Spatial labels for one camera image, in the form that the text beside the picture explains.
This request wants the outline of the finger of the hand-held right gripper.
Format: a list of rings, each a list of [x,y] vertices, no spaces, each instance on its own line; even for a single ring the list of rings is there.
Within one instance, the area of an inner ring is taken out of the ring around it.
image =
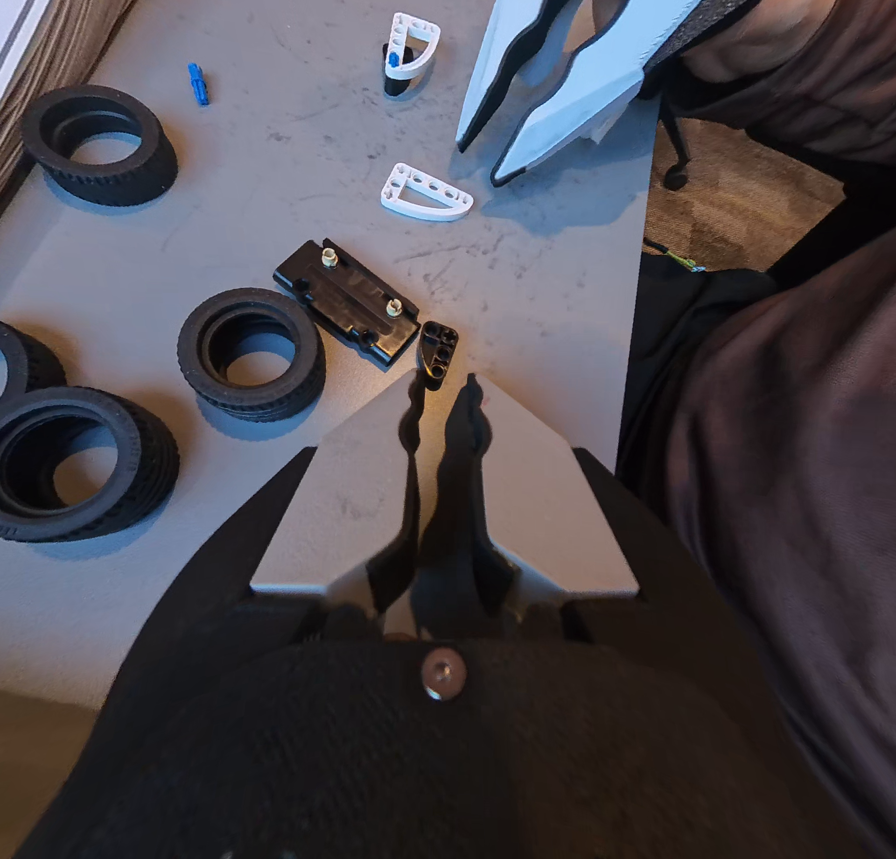
[[[626,0],[615,19],[570,58],[555,90],[533,107],[504,149],[500,187],[596,127],[606,134],[640,90],[649,60],[702,0]]]
[[[518,77],[541,85],[564,52],[583,0],[495,0],[476,57],[455,143],[464,153],[487,125]]]

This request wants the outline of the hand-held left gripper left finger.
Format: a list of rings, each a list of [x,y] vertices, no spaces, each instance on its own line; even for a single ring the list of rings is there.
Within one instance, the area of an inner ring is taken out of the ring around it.
[[[384,613],[413,575],[425,387],[407,372],[330,431],[252,576],[259,595]]]

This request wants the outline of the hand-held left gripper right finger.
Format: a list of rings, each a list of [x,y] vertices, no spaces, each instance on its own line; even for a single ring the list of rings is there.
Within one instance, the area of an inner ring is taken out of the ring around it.
[[[573,448],[488,378],[449,413],[420,543],[420,620],[521,620],[640,585]]]

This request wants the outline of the white curved brick with pin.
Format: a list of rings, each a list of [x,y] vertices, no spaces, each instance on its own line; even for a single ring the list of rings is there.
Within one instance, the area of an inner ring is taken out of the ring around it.
[[[383,44],[384,92],[389,98],[405,93],[430,68],[441,38],[440,27],[421,17],[396,12]]]

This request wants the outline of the small black curved brick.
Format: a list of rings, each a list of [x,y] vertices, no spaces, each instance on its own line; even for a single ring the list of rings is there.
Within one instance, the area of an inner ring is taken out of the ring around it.
[[[427,389],[437,391],[449,372],[460,335],[456,329],[434,320],[420,329],[417,363]]]

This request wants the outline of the black toy tyre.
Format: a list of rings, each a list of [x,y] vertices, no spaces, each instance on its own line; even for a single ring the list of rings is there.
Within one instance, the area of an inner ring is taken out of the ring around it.
[[[106,430],[117,460],[90,497],[65,503],[55,472],[76,439]],[[1,536],[72,542],[122,531],[174,488],[180,457],[170,430],[148,410],[89,387],[47,387],[2,403]]]
[[[6,363],[2,402],[35,390],[67,385],[56,355],[38,339],[5,322],[1,322],[1,355]]]
[[[275,379],[241,384],[229,369],[252,350],[272,352],[273,339],[292,350]],[[322,393],[326,356],[320,332],[294,300],[275,291],[242,288],[218,293],[186,318],[177,338],[181,373],[196,395],[231,417],[276,422],[299,414]]]
[[[137,139],[129,156],[78,162],[75,151],[95,136]],[[62,87],[40,95],[21,117],[28,156],[64,192],[93,204],[133,206],[167,192],[178,173],[175,150],[155,114],[130,94],[99,84]]]

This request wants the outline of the black panel brick with pins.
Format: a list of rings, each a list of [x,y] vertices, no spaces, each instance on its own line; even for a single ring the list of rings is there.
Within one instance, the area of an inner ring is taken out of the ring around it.
[[[327,332],[384,368],[419,336],[418,307],[331,239],[306,241],[273,280]]]

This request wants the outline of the plain white curved brick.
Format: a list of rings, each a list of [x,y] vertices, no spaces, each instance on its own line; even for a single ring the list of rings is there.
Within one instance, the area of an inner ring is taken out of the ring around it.
[[[466,216],[474,197],[407,162],[398,162],[380,193],[383,208],[430,223],[450,223]]]

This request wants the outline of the person's right forearm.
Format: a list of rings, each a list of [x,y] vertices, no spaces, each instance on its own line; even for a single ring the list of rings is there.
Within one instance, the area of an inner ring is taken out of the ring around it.
[[[679,62],[666,96],[682,118],[744,129],[769,146],[895,163],[895,0],[836,0],[778,69],[709,84]]]

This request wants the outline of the grey desk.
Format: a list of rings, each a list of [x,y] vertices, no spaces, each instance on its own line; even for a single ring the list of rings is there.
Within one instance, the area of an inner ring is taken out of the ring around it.
[[[455,132],[494,0],[139,0],[95,72],[153,111],[179,172],[153,203],[103,210],[33,170],[2,215],[2,319],[69,380],[161,417],[174,491],[117,535],[2,542],[2,691],[96,708],[154,605],[205,539],[306,446],[413,366],[388,371],[325,337],[322,397],[256,426],[206,412],[176,362],[187,315],[221,291],[273,288],[308,239],[331,238],[456,327],[460,353],[427,409],[481,373],[607,467],[620,417],[656,129],[633,103],[494,190],[489,172],[535,103],[510,93],[462,155]],[[384,92],[393,15],[437,24],[430,68]],[[197,63],[210,105],[193,95]],[[383,208],[407,162],[471,194],[462,219]]]

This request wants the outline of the black chair base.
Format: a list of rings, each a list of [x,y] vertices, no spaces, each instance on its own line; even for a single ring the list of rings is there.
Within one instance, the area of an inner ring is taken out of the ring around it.
[[[665,107],[661,107],[659,121],[676,155],[676,161],[666,170],[663,186],[666,190],[679,191],[689,181],[692,154],[678,118]]]

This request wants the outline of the person's clothed body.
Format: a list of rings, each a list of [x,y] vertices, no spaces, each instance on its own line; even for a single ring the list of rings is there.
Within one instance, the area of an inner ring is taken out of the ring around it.
[[[894,283],[894,229],[790,289],[643,254],[616,462],[874,857],[894,857]]]

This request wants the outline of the open instruction booklet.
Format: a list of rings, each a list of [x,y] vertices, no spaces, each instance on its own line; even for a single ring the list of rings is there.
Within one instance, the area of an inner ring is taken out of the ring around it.
[[[1,0],[1,191],[27,168],[21,118],[45,92],[85,82],[134,0]]]

